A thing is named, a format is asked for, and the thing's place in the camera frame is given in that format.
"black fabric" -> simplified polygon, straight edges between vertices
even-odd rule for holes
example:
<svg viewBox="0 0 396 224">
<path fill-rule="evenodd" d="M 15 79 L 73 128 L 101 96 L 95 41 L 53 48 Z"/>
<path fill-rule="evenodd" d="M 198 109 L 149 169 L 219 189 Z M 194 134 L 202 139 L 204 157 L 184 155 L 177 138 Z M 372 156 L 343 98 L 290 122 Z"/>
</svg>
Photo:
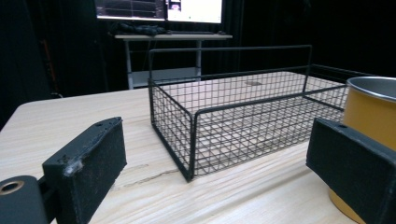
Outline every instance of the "black fabric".
<svg viewBox="0 0 396 224">
<path fill-rule="evenodd" d="M 166 31 L 208 31 L 217 33 L 224 32 L 227 35 L 232 35 L 232 39 L 221 41 L 204 41 L 204 48 L 222 48 L 222 47 L 240 47 L 241 34 L 244 16 L 244 1 L 243 0 L 229 0 L 223 1 L 223 15 L 222 23 L 200 23 L 200 22 L 176 22 L 176 21 L 127 21 L 133 26 L 157 26 Z M 118 21 L 99 20 L 100 34 L 102 47 L 106 59 L 106 72 L 111 74 L 107 76 L 109 89 L 111 91 L 122 91 L 128 89 L 125 79 L 126 66 L 125 66 L 125 49 L 124 43 L 121 39 L 115 39 L 114 34 L 109 35 L 110 31 L 117 28 Z M 134 51 L 132 56 L 132 68 L 136 71 L 148 70 L 147 51 L 148 49 L 184 49 L 195 48 L 195 41 L 158 41 L 155 43 L 148 42 L 135 42 L 131 46 Z M 232 71 L 239 69 L 239 54 L 221 53 L 206 54 L 202 57 L 202 74 L 216 74 L 221 73 L 224 68 Z M 175 67 L 185 67 L 186 60 L 185 54 L 183 57 L 176 55 L 175 57 L 166 58 L 166 65 Z"/>
<path fill-rule="evenodd" d="M 0 1 L 0 130 L 19 105 L 51 98 L 33 25 L 25 1 Z"/>
<path fill-rule="evenodd" d="M 133 35 L 162 35 L 166 30 L 161 26 L 156 25 L 139 25 L 135 26 L 132 23 L 119 21 L 114 23 L 109 31 L 112 35 L 133 34 Z"/>
<path fill-rule="evenodd" d="M 340 123 L 316 119 L 306 165 L 366 223 L 396 223 L 396 152 Z"/>
</svg>

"white desk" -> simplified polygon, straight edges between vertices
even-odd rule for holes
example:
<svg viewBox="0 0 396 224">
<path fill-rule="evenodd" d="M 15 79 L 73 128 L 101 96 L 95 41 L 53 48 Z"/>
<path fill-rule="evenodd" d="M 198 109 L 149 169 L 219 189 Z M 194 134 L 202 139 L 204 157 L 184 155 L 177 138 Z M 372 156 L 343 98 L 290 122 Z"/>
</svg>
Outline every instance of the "white desk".
<svg viewBox="0 0 396 224">
<path fill-rule="evenodd" d="M 233 38 L 232 35 L 115 35 L 115 38 L 122 39 L 125 43 L 125 54 L 126 54 L 126 66 L 127 66 L 127 77 L 128 77 L 128 86 L 129 89 L 132 90 L 134 87 L 142 86 L 142 83 L 134 83 L 134 78 L 132 74 L 132 62 L 131 62 L 131 54 L 132 50 L 130 49 L 129 42 L 131 41 L 182 41 L 182 40 L 193 40 L 196 41 L 196 48 L 202 47 L 202 42 L 204 40 L 226 40 Z M 196 53 L 196 64 L 195 64 L 195 73 L 196 76 L 201 75 L 201 52 L 197 51 Z"/>
</svg>

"wire basket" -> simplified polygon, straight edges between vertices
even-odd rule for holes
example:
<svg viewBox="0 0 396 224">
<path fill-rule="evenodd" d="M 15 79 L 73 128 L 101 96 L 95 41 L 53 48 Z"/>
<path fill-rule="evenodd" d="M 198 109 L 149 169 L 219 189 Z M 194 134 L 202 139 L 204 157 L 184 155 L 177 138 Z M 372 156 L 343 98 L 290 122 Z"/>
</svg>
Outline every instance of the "wire basket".
<svg viewBox="0 0 396 224">
<path fill-rule="evenodd" d="M 151 123 L 191 181 L 307 141 L 314 118 L 340 121 L 347 87 L 334 74 L 341 71 L 305 65 L 150 78 Z"/>
</svg>

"black curtain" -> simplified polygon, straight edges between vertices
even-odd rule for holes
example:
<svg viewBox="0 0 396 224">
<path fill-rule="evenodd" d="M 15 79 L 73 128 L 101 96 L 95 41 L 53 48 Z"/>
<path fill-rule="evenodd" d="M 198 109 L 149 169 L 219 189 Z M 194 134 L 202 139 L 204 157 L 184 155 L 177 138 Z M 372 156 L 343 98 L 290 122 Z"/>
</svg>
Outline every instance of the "black curtain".
<svg viewBox="0 0 396 224">
<path fill-rule="evenodd" d="M 209 31 L 217 33 L 225 32 L 233 38 L 221 41 L 204 41 L 203 48 L 223 48 L 241 46 L 241 34 L 244 17 L 244 0 L 223 0 L 223 15 L 221 24 L 200 23 L 200 22 L 168 22 L 168 21 L 133 21 L 133 25 L 153 25 L 161 26 L 166 30 L 175 31 Z M 108 86 L 111 91 L 121 91 L 128 89 L 126 78 L 125 51 L 122 40 L 115 39 L 109 34 L 112 26 L 118 21 L 99 21 L 101 41 L 104 49 L 106 61 L 106 73 L 108 74 Z M 148 41 L 131 43 L 134 53 L 133 70 L 145 71 L 148 67 L 148 49 L 180 49 L 195 48 L 195 41 L 158 41 L 149 43 Z M 194 62 L 194 54 L 174 55 L 167 57 L 164 61 L 175 67 L 183 67 Z M 202 72 L 203 74 L 221 73 L 224 69 L 237 70 L 239 66 L 239 55 L 231 53 L 203 54 Z"/>
<path fill-rule="evenodd" d="M 314 63 L 396 77 L 394 1 L 311 2 Z"/>
<path fill-rule="evenodd" d="M 49 55 L 59 93 L 78 96 L 107 92 L 93 0 L 40 0 Z"/>
<path fill-rule="evenodd" d="M 0 2 L 0 130 L 19 105 L 50 99 L 50 80 L 26 1 Z"/>
</svg>

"cup rim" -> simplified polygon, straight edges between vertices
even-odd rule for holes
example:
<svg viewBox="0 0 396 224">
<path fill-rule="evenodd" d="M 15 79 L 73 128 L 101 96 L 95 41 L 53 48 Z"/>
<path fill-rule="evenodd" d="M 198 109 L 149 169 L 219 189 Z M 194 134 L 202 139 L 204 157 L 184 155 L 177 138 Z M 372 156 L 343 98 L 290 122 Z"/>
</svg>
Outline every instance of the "cup rim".
<svg viewBox="0 0 396 224">
<path fill-rule="evenodd" d="M 368 95 L 374 96 L 387 101 L 396 102 L 396 78 L 395 77 L 352 77 L 346 81 L 348 87 L 353 88 L 357 91 L 366 93 Z M 388 88 L 381 88 L 381 90 L 374 90 L 378 85 Z M 388 94 L 387 91 L 392 89 L 394 92 Z"/>
</svg>

